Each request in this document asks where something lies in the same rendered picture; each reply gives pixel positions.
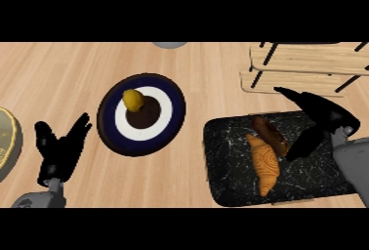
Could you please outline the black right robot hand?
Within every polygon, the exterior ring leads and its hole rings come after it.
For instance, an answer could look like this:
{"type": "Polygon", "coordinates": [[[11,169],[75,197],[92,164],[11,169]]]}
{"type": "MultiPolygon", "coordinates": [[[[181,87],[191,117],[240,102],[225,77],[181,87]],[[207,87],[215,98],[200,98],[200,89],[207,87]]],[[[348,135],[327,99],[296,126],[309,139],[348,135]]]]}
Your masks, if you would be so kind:
{"type": "Polygon", "coordinates": [[[314,121],[315,125],[305,129],[299,134],[286,154],[286,160],[308,157],[318,144],[324,140],[324,133],[336,133],[342,128],[342,134],[349,137],[358,130],[360,121],[354,115],[331,101],[308,92],[296,93],[283,87],[274,87],[274,90],[295,102],[302,112],[314,121]]]}

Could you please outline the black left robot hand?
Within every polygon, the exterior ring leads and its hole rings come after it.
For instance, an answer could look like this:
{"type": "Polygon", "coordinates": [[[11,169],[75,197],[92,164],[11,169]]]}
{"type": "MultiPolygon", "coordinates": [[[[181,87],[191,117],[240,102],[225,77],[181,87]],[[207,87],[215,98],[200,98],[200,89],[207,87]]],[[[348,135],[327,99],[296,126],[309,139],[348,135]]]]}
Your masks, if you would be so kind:
{"type": "Polygon", "coordinates": [[[53,178],[58,179],[61,183],[69,180],[83,150],[85,137],[91,126],[89,116],[83,113],[67,134],[55,138],[45,122],[38,121],[33,124],[35,147],[42,157],[36,177],[36,183],[41,186],[45,187],[53,178]]]}

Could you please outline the wooden tiered shelf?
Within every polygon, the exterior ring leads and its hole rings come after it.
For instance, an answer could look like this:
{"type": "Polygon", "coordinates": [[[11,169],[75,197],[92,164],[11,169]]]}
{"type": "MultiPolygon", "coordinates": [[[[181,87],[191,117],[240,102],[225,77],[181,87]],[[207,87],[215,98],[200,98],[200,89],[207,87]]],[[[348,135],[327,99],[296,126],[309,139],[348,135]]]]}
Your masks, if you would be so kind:
{"type": "Polygon", "coordinates": [[[342,97],[346,86],[369,77],[369,49],[339,44],[252,44],[249,65],[240,71],[240,88],[274,94],[274,87],[342,97]]]}

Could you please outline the black marble tray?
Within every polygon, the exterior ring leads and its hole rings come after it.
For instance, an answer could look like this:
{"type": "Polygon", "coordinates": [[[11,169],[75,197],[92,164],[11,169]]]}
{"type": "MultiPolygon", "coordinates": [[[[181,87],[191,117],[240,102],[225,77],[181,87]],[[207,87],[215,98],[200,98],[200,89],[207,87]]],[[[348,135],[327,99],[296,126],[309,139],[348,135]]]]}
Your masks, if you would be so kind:
{"type": "Polygon", "coordinates": [[[244,115],[216,118],[205,124],[203,146],[215,203],[238,207],[355,193],[333,161],[331,141],[323,140],[308,157],[277,160],[275,185],[267,195],[259,194],[246,140],[256,134],[250,121],[252,117],[244,115]]]}

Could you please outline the olive round plate gold rim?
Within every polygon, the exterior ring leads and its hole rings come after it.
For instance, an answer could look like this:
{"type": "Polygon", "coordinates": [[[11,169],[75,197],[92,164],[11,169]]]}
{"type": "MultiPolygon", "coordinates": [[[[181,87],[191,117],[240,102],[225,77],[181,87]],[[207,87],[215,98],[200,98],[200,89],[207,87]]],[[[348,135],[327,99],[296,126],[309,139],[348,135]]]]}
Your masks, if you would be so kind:
{"type": "Polygon", "coordinates": [[[11,112],[0,107],[0,183],[19,159],[23,146],[20,123],[11,112]]]}

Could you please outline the orange croissant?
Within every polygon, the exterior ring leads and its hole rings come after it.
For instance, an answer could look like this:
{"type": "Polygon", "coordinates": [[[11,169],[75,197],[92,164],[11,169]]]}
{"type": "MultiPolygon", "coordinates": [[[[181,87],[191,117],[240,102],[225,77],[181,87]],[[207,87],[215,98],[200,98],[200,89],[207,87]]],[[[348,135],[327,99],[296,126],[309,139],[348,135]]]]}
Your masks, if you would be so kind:
{"type": "Polygon", "coordinates": [[[265,197],[277,183],[277,156],[271,146],[259,138],[247,134],[246,140],[250,146],[253,169],[259,178],[259,195],[265,197]]]}

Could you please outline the blue and white round plate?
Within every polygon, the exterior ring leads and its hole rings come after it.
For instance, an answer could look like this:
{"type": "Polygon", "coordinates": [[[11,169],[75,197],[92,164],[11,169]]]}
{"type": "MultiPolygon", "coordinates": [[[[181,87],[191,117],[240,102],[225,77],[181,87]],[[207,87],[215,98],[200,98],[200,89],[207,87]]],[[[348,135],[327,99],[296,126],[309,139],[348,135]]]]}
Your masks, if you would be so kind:
{"type": "Polygon", "coordinates": [[[184,121],[185,102],[175,83],[156,73],[135,74],[109,89],[95,114],[95,129],[106,147],[123,156],[144,156],[174,139],[184,121]],[[131,112],[122,102],[126,90],[144,96],[144,105],[131,112]]]}

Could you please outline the yellow lemon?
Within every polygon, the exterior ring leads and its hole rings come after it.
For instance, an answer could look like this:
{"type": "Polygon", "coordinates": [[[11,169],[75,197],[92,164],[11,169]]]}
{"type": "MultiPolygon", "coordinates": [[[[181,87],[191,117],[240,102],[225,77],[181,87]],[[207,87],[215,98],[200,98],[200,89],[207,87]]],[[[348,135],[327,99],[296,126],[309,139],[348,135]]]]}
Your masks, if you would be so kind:
{"type": "Polygon", "coordinates": [[[144,96],[137,90],[128,89],[122,94],[122,102],[129,112],[138,112],[144,105],[144,96]]]}

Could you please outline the grey round object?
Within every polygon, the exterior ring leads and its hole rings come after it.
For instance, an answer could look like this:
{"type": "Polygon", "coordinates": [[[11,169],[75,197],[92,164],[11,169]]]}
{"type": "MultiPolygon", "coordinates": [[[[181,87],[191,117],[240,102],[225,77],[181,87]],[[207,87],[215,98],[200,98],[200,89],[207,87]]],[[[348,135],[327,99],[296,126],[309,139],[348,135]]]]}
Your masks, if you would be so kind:
{"type": "Polygon", "coordinates": [[[187,44],[187,42],[153,42],[160,49],[176,49],[187,44]]]}

